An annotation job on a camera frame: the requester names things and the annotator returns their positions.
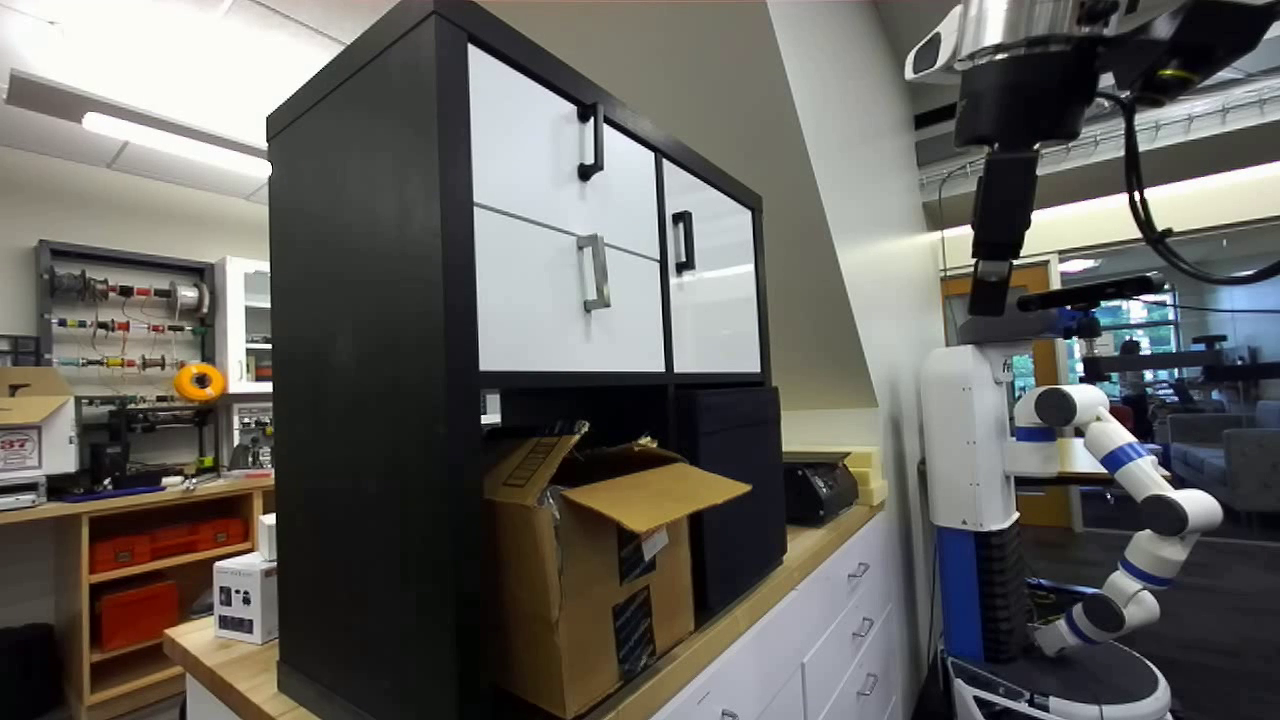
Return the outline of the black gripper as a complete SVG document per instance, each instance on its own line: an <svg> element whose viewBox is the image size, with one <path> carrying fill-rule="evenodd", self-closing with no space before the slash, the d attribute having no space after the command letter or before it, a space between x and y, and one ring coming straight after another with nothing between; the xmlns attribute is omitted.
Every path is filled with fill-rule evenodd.
<svg viewBox="0 0 1280 720"><path fill-rule="evenodd" d="M970 321L958 330L961 343L1089 341L1099 331L1099 321L1085 305L1013 295L1013 267L1036 204L1036 159L1036 149L992 149L986 158L974 200L974 292Z"/></svg>

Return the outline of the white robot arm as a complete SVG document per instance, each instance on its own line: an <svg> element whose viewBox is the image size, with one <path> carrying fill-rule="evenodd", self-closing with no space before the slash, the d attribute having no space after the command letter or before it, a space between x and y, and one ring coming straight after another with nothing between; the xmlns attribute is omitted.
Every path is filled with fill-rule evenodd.
<svg viewBox="0 0 1280 720"><path fill-rule="evenodd" d="M1045 143L1069 143L1109 102L1126 116L1126 197L1141 240L1180 278L1212 286L1154 222L1138 112L1174 106L1247 57L1278 23L1278 0L958 0L913 45L913 84L958 84L958 143L979 149L974 200L974 292L961 343L1000 349L1080 338L1093 295L1009 305Z"/></svg>

